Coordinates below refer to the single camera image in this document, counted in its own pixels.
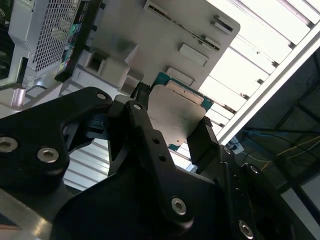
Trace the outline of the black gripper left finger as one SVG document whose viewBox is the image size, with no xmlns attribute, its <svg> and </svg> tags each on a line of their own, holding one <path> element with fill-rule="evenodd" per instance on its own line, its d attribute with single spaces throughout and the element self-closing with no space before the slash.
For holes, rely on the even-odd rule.
<svg viewBox="0 0 320 240">
<path fill-rule="evenodd" d="M 189 229 L 193 214 L 177 194 L 177 168 L 144 105 L 120 103 L 87 87 L 0 121 L 0 187 L 38 197 L 60 186 L 70 153 L 95 138 L 109 141 L 110 176 L 141 168 L 155 187 L 163 218 Z"/>
</svg>

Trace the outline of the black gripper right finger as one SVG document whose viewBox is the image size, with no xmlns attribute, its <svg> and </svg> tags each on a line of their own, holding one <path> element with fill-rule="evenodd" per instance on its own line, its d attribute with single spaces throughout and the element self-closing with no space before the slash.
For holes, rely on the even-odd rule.
<svg viewBox="0 0 320 240">
<path fill-rule="evenodd" d="M 223 239 L 296 240 L 298 234 L 286 208 L 255 165 L 239 165 L 218 143 L 208 117 L 187 138 L 196 173 L 214 182 L 218 222 Z"/>
</svg>

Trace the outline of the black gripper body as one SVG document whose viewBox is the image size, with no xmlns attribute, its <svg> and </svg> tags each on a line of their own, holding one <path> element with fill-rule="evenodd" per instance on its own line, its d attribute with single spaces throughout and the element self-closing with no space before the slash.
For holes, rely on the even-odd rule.
<svg viewBox="0 0 320 240">
<path fill-rule="evenodd" d="M 56 240 L 230 240 L 221 192 L 210 180 L 178 169 L 175 175 L 188 229 L 162 216 L 156 189 L 139 167 L 123 170 L 70 199 L 53 222 Z"/>
</svg>

